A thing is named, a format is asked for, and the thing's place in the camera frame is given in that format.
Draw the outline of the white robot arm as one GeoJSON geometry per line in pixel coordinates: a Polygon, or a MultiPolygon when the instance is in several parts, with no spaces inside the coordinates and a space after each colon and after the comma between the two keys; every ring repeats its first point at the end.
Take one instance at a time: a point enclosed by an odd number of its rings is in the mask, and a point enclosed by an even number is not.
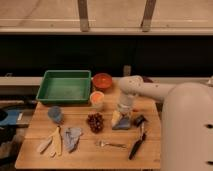
{"type": "Polygon", "coordinates": [[[213,87],[201,83],[148,83],[127,76],[111,124],[128,122],[135,96],[163,103],[161,171],[213,171],[213,87]]]}

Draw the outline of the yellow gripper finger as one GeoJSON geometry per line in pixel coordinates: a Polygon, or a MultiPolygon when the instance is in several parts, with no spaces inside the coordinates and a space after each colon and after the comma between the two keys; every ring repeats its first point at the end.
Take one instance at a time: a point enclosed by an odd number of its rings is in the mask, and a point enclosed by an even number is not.
{"type": "Polygon", "coordinates": [[[112,114],[112,120],[111,120],[111,124],[112,126],[115,126],[121,119],[121,114],[119,111],[115,110],[112,114]]]}

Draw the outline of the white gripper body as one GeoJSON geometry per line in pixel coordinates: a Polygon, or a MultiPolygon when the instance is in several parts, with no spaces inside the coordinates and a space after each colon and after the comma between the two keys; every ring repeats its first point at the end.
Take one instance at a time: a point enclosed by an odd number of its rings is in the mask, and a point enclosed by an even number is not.
{"type": "Polygon", "coordinates": [[[120,93],[117,103],[117,110],[122,115],[127,115],[133,110],[135,96],[132,94],[120,93]]]}

